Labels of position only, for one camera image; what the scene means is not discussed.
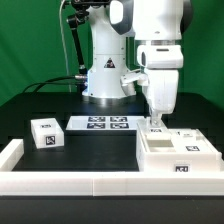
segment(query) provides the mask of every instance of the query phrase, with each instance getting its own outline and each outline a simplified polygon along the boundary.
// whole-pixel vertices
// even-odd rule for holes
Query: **white block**
[[[127,174],[126,195],[223,195],[223,172]]]
[[[92,173],[0,172],[1,195],[93,195]]]
[[[31,120],[37,149],[64,146],[64,132],[55,118]]]
[[[23,154],[23,140],[13,139],[0,153],[0,171],[12,171]]]

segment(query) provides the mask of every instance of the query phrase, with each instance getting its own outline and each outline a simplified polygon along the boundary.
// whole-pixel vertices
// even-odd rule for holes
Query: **white platform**
[[[72,116],[66,130],[136,130],[141,116]]]
[[[222,154],[199,130],[167,129],[138,120],[137,161],[144,172],[219,172]]]

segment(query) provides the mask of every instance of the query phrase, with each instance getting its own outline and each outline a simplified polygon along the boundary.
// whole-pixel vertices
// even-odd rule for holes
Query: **black cable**
[[[50,85],[78,85],[77,82],[75,83],[71,83],[71,82],[68,82],[68,83],[54,83],[54,82],[38,82],[38,83],[34,83],[34,84],[31,84],[29,86],[27,86],[22,93],[25,93],[27,89],[33,87],[33,86],[36,86],[36,85],[46,85],[46,84],[50,84]]]
[[[54,79],[49,79],[45,82],[43,82],[42,84],[40,84],[39,86],[37,86],[33,92],[37,92],[39,89],[41,89],[43,86],[45,86],[46,84],[48,84],[48,82],[56,82],[56,81],[61,81],[61,80],[65,80],[65,79],[75,79],[75,75],[71,75],[71,76],[62,76],[62,77],[58,77],[58,78],[54,78]]]
[[[81,49],[81,44],[80,44],[79,35],[78,35],[78,31],[77,31],[78,26],[85,23],[85,19],[84,19],[85,14],[81,13],[80,16],[81,16],[80,19],[78,18],[78,13],[76,13],[75,15],[68,16],[67,23],[70,26],[72,36],[73,36],[73,40],[74,40],[74,43],[75,43],[77,59],[78,59],[78,62],[79,62],[79,73],[80,74],[87,74],[87,69],[85,67],[83,54],[82,54],[82,49]]]
[[[111,0],[108,0],[107,2],[104,2],[104,1],[101,1],[101,2],[94,2],[94,1],[90,1],[90,2],[72,2],[73,5],[82,5],[82,6],[85,6],[85,5],[88,5],[88,6],[102,6],[102,5],[109,5],[111,2]]]

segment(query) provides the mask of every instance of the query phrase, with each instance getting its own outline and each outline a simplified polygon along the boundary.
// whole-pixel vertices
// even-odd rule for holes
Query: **black label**
[[[88,121],[89,122],[105,122],[106,118],[105,117],[89,117]]]
[[[189,166],[188,165],[176,165],[175,172],[189,172]]]
[[[191,152],[200,151],[200,149],[197,146],[186,146],[186,149]]]
[[[161,129],[150,129],[151,132],[162,132]]]
[[[128,122],[127,117],[110,117],[111,122]]]
[[[41,125],[41,128],[51,128],[50,124]]]
[[[111,123],[110,128],[111,129],[128,129],[129,125],[128,123]]]
[[[55,136],[47,136],[46,145],[55,145]]]
[[[88,123],[87,129],[105,129],[105,123]]]

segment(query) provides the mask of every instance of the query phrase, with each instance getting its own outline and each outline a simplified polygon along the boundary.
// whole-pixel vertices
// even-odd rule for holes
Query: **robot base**
[[[127,104],[130,102],[134,102],[136,100],[136,96],[127,96],[123,98],[98,98],[98,97],[91,97],[91,96],[82,96],[83,101],[89,103],[95,103],[103,106],[109,105],[122,105]]]

